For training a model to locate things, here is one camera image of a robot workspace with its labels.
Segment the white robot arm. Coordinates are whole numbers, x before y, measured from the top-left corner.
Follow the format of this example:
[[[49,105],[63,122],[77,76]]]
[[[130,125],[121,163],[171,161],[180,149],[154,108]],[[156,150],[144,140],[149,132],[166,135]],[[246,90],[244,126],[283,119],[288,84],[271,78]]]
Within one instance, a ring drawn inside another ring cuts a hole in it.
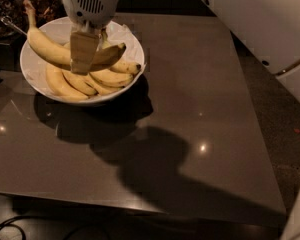
[[[86,5],[93,0],[84,0]],[[62,0],[75,24],[103,27],[119,0],[97,0],[101,12],[84,12],[77,0]],[[300,0],[201,0],[300,103]],[[280,240],[300,240],[300,190]]]

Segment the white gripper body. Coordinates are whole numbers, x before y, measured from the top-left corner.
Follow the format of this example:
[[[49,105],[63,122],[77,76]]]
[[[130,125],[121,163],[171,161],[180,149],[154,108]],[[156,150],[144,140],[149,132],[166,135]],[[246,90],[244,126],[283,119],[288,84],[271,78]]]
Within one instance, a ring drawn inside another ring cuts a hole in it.
[[[114,17],[119,0],[62,0],[69,19],[78,25],[101,29]]]

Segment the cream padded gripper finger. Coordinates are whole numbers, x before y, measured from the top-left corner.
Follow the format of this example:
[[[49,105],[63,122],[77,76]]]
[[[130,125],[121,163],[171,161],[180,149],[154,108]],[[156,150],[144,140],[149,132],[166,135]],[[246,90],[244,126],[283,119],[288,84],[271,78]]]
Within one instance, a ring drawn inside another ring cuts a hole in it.
[[[86,75],[99,45],[99,31],[73,31],[70,35],[71,72]]]

